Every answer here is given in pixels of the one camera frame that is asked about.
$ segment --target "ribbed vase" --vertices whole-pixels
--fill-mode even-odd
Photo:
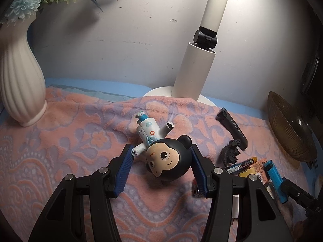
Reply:
[[[44,114],[45,79],[27,42],[36,14],[0,28],[1,96],[7,112],[26,127]]]

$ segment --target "brown glass plate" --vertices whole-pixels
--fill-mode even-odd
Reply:
[[[285,99],[270,91],[267,111],[275,136],[292,158],[300,162],[316,159],[317,152],[310,129]]]

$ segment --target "lamp base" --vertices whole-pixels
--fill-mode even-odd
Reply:
[[[148,93],[146,93],[144,96],[167,96],[172,97],[172,86],[164,86],[164,87],[158,87],[153,90],[150,90]],[[210,106],[216,106],[211,100],[207,99],[205,96],[201,95],[197,99],[198,102],[204,103]]]

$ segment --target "pink floral blanket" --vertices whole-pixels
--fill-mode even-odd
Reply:
[[[139,143],[134,116],[140,110],[160,126],[174,122],[168,137],[189,135],[215,164],[232,138],[215,120],[219,108],[190,99],[143,97],[109,103],[57,88],[48,88],[46,98],[46,113],[35,125],[23,128],[10,118],[0,128],[0,209],[23,241],[66,174],[92,174],[119,156],[126,143]],[[281,149],[266,121],[232,117],[248,139],[238,161],[272,159],[282,176],[308,190],[300,163]],[[111,199],[122,241],[200,241],[211,200],[192,197],[193,178],[190,169],[163,186],[146,170],[144,156],[135,158],[124,192]],[[87,240],[94,241],[88,204],[85,197]],[[291,225],[304,217],[295,203],[289,211]],[[229,241],[235,241],[236,228],[235,222]]]

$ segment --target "desk lamp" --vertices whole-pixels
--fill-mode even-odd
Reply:
[[[200,95],[211,69],[217,44],[218,32],[228,0],[208,0],[200,28],[194,35],[194,43],[188,43],[174,86],[153,89],[145,96],[159,95],[177,98],[192,98],[215,106]]]

